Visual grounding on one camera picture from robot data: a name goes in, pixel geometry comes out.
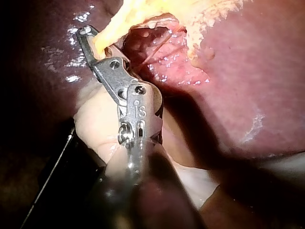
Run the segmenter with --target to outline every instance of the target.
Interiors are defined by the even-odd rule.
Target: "pivot screw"
[[[143,86],[136,86],[134,92],[136,92],[137,94],[145,94],[146,89]]]
[[[118,67],[120,66],[120,62],[118,61],[112,61],[109,65],[109,67],[114,70],[114,69],[117,69]]]

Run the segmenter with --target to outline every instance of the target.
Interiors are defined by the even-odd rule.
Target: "metal jaw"
[[[97,34],[89,25],[76,33],[90,69],[118,105],[119,143],[151,138],[162,144],[163,98],[159,89],[141,81],[129,67],[129,59],[115,45],[105,50],[105,59],[96,60],[90,44]]]

